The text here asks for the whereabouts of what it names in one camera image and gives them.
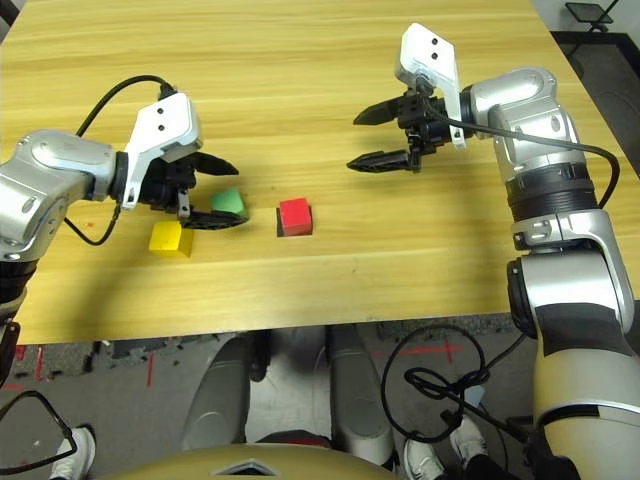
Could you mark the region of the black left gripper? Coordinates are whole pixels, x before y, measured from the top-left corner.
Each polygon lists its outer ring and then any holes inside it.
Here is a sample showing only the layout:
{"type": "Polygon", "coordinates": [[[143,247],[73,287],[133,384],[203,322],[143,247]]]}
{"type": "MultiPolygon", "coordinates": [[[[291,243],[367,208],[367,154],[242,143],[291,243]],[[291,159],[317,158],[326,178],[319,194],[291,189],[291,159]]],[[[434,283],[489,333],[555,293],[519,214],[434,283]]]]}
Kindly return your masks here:
{"type": "Polygon", "coordinates": [[[222,230],[246,223],[248,219],[236,213],[219,210],[199,212],[192,208],[189,191],[196,185],[195,170],[207,175],[239,174],[230,162],[214,155],[196,152],[193,157],[173,162],[154,159],[144,176],[138,202],[152,210],[176,214],[185,229],[222,230]]]}

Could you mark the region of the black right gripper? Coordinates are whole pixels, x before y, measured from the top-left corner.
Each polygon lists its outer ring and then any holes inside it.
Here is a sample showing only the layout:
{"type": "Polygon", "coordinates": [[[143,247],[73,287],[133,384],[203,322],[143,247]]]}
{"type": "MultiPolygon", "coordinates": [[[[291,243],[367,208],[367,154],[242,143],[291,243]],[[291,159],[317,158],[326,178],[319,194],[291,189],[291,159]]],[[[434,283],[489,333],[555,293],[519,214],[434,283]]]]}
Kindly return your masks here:
{"type": "Polygon", "coordinates": [[[361,111],[354,118],[354,125],[381,125],[398,117],[398,126],[407,138],[407,152],[366,153],[348,162],[347,167],[364,173],[419,172],[423,156],[435,153],[438,147],[451,141],[449,125],[433,116],[425,103],[439,114],[447,115],[442,98],[425,99],[412,90],[407,90],[402,97],[382,101],[361,111]]]}

